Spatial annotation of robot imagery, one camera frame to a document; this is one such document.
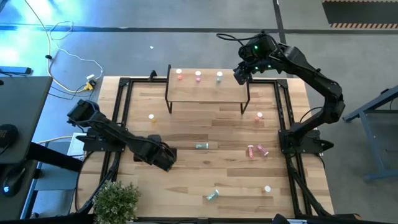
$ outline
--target white cable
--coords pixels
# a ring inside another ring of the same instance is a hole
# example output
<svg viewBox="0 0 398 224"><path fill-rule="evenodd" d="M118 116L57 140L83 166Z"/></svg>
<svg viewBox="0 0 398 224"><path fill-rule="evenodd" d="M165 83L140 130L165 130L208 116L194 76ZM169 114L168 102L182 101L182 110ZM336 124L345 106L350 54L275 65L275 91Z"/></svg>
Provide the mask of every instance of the white cable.
<svg viewBox="0 0 398 224"><path fill-rule="evenodd" d="M30 4L27 2L27 0L24 0L24 1L25 1L25 3L30 7L30 10L32 10L32 12L35 14L36 18L39 20L40 24L42 25L42 27L43 27L43 29L44 29L44 31L45 31L45 35L47 36L47 40L48 40L48 42L49 42L49 55L51 55L51 40L52 40L52 41L55 43L55 46L56 46L59 50L65 52L66 54L68 54L68 55L70 55L70 56L74 56L74 57L76 57L76 58L78 58L79 60L82 60L82 61L94 62L95 64L97 64L97 66L99 66L99 68L101 69L101 74L100 74L98 77L96 77L96 78L99 79L99 78L102 77L102 75L103 75L103 68L102 68L101 65L99 65L99 63L98 63L97 61L95 61L95 60L83 59L83 58L80 58L80 57L77 56L77 55L73 55L73 54L67 52L65 49L60 48L60 47L58 46L58 44L54 41L54 40L62 40L62 39L64 39L67 35L70 34L70 32L72 31L72 27L73 27L73 22L72 22L72 21L63 21L63 22L59 22L59 23L55 24L55 25L50 29L50 32L48 33L47 30L46 30L46 28L45 28L45 26L44 26L44 24L43 24L43 22L42 22L42 20L41 20L40 17L36 14L36 12L33 10L32 6L30 6ZM70 22L70 23L71 23L71 24L70 24L70 29L67 31L67 33L66 33L63 37L61 37L61 38L59 38L59 39L54 39L54 38L51 36L51 32L52 32L52 31L54 30L54 28L56 28L59 24L65 23L65 22ZM58 84L60 87L62 87L63 89L65 89L66 91L69 91L69 92L71 92L71 93L81 93L81 92L83 92L83 91L86 91L85 89L82 89L82 90L79 90L79 91L71 90L71 89L69 89L68 87L62 85L57 79L55 79L54 76L52 76L52 74L51 74L51 72L50 72L50 68L51 68L52 62L53 62L53 60L47 59L47 74L48 74L50 77L53 78L53 80L54 80L54 82L55 82L56 84Z"/></svg>
<svg viewBox="0 0 398 224"><path fill-rule="evenodd" d="M66 138L73 138L73 136L61 136L61 137L57 137L57 138L53 138L53 139L39 141L36 144L43 144L43 143L46 143L46 142L52 142L52 141L56 141L56 140L59 140L59 139L66 139Z"/></svg>

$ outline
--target green plant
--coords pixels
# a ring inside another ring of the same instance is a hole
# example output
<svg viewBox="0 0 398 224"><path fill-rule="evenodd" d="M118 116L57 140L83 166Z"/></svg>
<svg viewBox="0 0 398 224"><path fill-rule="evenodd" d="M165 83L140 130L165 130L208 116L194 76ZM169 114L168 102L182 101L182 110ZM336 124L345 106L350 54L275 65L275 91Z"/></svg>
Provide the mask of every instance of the green plant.
<svg viewBox="0 0 398 224"><path fill-rule="evenodd" d="M138 187L130 183L106 181L93 199L95 222L97 224L125 224L136 218Z"/></svg>

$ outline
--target black desk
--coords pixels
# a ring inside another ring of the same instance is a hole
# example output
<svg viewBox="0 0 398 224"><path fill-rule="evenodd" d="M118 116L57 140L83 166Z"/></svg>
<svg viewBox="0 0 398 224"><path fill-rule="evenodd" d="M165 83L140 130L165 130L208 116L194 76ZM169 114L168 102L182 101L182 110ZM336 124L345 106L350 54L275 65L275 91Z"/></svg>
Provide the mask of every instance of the black desk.
<svg viewBox="0 0 398 224"><path fill-rule="evenodd" d="M19 139L0 156L2 184L13 164L25 158L30 147L45 99L50 91L51 77L0 77L0 124L13 124L18 128ZM24 162L26 173L21 189L13 197L0 193L0 220L15 220L21 216L27 193L34 178L37 161Z"/></svg>
<svg viewBox="0 0 398 224"><path fill-rule="evenodd" d="M0 156L0 164L16 164L25 159L45 99L51 77L0 77L0 124L13 124L18 141Z"/></svg>

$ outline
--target concrete floor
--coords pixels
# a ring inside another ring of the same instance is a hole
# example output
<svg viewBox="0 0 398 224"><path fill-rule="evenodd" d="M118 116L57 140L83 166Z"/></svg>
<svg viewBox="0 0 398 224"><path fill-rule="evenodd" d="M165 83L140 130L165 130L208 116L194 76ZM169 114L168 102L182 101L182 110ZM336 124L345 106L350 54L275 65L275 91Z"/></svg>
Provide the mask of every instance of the concrete floor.
<svg viewBox="0 0 398 224"><path fill-rule="evenodd" d="M253 28L276 29L272 0L35 0L30 1L45 24L73 20L84 27L143 28ZM279 0L285 29L328 30L320 0ZM0 23L21 24L17 31L0 31L0 65L27 66L34 75L47 75L47 38L44 32L24 24L39 24L23 0L10 0L0 12ZM236 34L249 37L254 34ZM336 80L345 96L345 114L398 82L396 35L286 35L308 61ZM174 67L234 68L238 62L235 42L226 42L215 33L204 32L73 32L59 40L60 46L83 58L97 60L104 75L144 75ZM52 73L70 88L79 87L85 77L99 68L59 52ZM286 77L267 72L261 76ZM311 107L323 99L307 88ZM62 93L51 90L59 96ZM66 123L66 114L76 103L49 96L34 141L80 132ZM366 220L396 222L397 179L364 182L362 176L375 170L369 144L359 120L340 121L320 127L322 138L335 143L325 153L326 175L335 213L358 213ZM66 214L65 192L39 193L34 212L44 216ZM57 198L51 203L43 198Z"/></svg>

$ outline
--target white bottle cap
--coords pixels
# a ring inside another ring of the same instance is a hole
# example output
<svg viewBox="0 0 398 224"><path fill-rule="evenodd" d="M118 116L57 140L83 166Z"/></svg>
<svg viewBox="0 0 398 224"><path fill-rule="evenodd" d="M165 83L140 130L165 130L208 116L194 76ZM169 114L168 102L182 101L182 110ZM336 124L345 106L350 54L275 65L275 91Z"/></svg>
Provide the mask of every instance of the white bottle cap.
<svg viewBox="0 0 398 224"><path fill-rule="evenodd" d="M267 185L264 187L264 190L266 190L266 192L271 192L271 187Z"/></svg>

